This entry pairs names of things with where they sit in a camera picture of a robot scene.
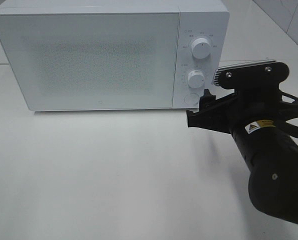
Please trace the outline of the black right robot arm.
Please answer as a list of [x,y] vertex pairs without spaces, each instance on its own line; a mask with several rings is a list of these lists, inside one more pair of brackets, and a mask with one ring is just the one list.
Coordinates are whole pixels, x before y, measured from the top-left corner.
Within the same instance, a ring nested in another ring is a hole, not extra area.
[[298,225],[298,97],[277,87],[237,89],[216,98],[205,90],[187,125],[232,136],[247,168],[248,195],[260,212]]

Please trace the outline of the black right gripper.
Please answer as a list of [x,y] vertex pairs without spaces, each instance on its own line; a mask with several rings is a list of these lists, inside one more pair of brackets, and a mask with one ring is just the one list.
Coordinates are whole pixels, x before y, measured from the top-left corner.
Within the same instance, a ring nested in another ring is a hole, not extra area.
[[298,173],[298,99],[280,90],[237,91],[217,97],[205,89],[197,112],[186,110],[189,128],[231,134],[250,172]]

